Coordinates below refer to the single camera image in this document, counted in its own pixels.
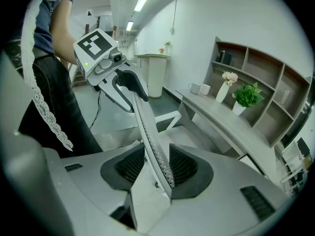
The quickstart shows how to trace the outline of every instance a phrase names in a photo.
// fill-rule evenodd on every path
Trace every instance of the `white pedestal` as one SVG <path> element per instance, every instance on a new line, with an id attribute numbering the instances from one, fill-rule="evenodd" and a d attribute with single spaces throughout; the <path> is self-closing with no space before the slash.
<path id="1" fill-rule="evenodd" d="M 138 55 L 138 67 L 148 85 L 151 98 L 160 98 L 165 75 L 166 61 L 170 56 L 159 54 Z"/>

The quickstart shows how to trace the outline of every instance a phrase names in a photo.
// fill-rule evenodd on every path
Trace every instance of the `potted plant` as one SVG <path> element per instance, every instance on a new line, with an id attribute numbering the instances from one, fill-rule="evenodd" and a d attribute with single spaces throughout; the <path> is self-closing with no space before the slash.
<path id="1" fill-rule="evenodd" d="M 224 72 L 222 78 L 225 79 L 225 82 L 222 84 L 216 97 L 216 101 L 219 103 L 223 102 L 230 86 L 237 82 L 238 76 L 236 73 Z"/>
<path id="2" fill-rule="evenodd" d="M 169 49 L 168 47 L 171 45 L 171 41 L 165 41 L 164 45 L 165 45 L 164 54 L 168 55 L 168 49 Z"/>
<path id="3" fill-rule="evenodd" d="M 264 97 L 260 95 L 260 92 L 257 82 L 252 86 L 247 85 L 237 89 L 233 94 L 236 99 L 233 113 L 239 116 L 246 108 L 255 106 L 259 101 L 262 101 Z"/>

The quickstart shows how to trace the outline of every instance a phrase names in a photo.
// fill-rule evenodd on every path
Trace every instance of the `white vase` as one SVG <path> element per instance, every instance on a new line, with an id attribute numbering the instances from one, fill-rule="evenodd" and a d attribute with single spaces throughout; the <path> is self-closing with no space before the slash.
<path id="1" fill-rule="evenodd" d="M 169 48 L 169 45 L 165 45 L 164 55 L 168 55 L 168 48 Z"/>
<path id="2" fill-rule="evenodd" d="M 217 94 L 217 97 L 216 97 L 217 102 L 219 102 L 219 103 L 223 102 L 229 88 L 230 87 L 225 82 L 222 84 L 222 86 L 221 86 L 221 88 Z"/>
<path id="3" fill-rule="evenodd" d="M 239 116 L 245 109 L 246 109 L 246 107 L 242 107 L 237 101 L 235 101 L 235 104 L 234 104 L 232 111 L 234 114 Z"/>

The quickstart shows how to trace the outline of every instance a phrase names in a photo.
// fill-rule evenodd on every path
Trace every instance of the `green plant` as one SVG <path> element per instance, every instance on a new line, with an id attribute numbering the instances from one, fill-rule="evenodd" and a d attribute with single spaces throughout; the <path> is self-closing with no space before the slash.
<path id="1" fill-rule="evenodd" d="M 234 92 L 234 96 L 242 107 L 248 108 L 264 99 L 264 97 L 260 95 L 260 92 L 261 90 L 258 88 L 258 83 L 256 82 L 254 85 L 247 85 L 237 89 Z"/>

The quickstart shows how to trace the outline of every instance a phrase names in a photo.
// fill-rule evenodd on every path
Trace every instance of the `wooden shelving unit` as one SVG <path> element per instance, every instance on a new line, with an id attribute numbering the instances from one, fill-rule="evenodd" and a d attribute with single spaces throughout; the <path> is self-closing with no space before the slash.
<path id="1" fill-rule="evenodd" d="M 232 54 L 229 65 L 218 62 L 222 50 Z M 224 82 L 222 74 L 225 71 L 234 72 L 239 77 L 223 101 L 231 109 L 235 103 L 232 93 L 240 86 L 258 82 L 265 99 L 256 106 L 247 108 L 242 117 L 273 147 L 286 134 L 302 110 L 311 82 L 283 61 L 267 53 L 216 38 L 204 79 L 204 83 L 211 86 L 210 94 L 214 97 Z M 287 101 L 282 105 L 280 102 L 287 91 Z"/>

